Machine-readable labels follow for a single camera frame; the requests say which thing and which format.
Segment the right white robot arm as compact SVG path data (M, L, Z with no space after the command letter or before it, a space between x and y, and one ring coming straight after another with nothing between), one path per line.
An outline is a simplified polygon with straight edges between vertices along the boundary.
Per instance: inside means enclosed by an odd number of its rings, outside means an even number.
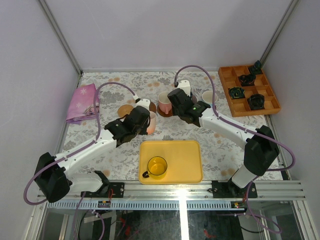
M198 101L194 103L190 96L180 88L176 88L167 95L172 105L172 113L188 124L213 130L234 142L244 150L243 165L228 181L228 192L233 197L240 197L246 191L246 186L256 177L263 176L280 150L271 141L274 135L265 125L260 128L250 128L240 125L219 114L209 104Z

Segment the yellow mug black handle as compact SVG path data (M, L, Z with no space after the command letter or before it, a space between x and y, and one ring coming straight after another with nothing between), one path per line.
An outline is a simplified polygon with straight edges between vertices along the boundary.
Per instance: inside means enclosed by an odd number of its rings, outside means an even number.
M147 170L142 174L144 179L153 178L156 180L163 179L167 173L168 163L160 156L151 158L147 163Z

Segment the brown wooden coaster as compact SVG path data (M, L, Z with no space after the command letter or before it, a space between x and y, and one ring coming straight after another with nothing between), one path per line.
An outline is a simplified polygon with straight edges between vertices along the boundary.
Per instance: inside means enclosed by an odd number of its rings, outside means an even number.
M149 111L150 112L154 112L156 113L157 112L157 107L156 105L151 101L150 104L149 104Z
M160 116L162 116L162 117L164 117L164 118L169 118L169 117L172 117L172 116L173 116L172 109L170 109L168 113L165 113L165 112L163 112L163 111L160 109L159 105L157 106L157 112L158 112L158 114L159 114Z

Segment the light blue mug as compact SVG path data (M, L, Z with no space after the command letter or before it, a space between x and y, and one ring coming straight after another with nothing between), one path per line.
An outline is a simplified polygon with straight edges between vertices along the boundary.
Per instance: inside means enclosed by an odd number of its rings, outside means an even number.
M212 90L207 90L203 92L201 97L205 103L210 105L212 105L218 100L218 96L215 93L213 93Z

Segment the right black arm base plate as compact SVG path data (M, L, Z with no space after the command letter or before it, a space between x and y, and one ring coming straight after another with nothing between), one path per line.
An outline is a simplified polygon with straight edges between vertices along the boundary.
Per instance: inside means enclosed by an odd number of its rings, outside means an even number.
M231 180L213 180L211 182L211 190L215 199L244 198L247 195L247 192L250 199L256 199L258 197L255 183L252 183L250 187L246 186L244 188L240 188Z

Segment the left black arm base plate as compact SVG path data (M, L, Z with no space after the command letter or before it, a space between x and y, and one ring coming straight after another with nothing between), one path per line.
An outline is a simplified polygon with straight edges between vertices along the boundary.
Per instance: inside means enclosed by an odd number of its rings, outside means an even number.
M125 183L124 182L110 182L103 183L102 186L94 192L91 191L82 191L81 196L84 194L85 198L123 198L125 192Z

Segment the woven rattan coaster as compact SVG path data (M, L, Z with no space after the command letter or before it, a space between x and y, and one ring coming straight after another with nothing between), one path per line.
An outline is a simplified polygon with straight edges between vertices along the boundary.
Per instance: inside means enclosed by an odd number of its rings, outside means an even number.
M131 111L133 110L133 108L134 107L130 104L124 104L117 110L117 114L120 118L122 118L122 117L130 114Z

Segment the white mug pink handle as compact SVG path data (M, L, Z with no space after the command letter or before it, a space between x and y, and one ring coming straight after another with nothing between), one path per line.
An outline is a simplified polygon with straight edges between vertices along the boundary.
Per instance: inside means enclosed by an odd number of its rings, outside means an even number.
M166 115L172 110L172 103L168 98L168 94L168 91L164 91L161 92L157 97L159 109Z

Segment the light pink mug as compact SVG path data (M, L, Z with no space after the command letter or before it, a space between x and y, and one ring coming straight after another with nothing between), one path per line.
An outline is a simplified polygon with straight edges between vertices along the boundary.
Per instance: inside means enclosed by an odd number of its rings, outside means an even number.
M156 120L157 120L156 117L157 117L156 114L153 111L150 111L150 123L146 130L148 135L153 134L156 129Z

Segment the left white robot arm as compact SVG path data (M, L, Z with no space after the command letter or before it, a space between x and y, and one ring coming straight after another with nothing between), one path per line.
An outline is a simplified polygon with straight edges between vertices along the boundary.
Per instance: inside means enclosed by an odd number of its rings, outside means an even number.
M112 188L104 173L100 170L79 173L79 168L95 157L130 142L137 135L146 135L150 120L150 111L136 106L126 117L109 122L97 138L55 156L48 152L43 154L39 158L34 181L46 200L55 203L72 193L107 197Z

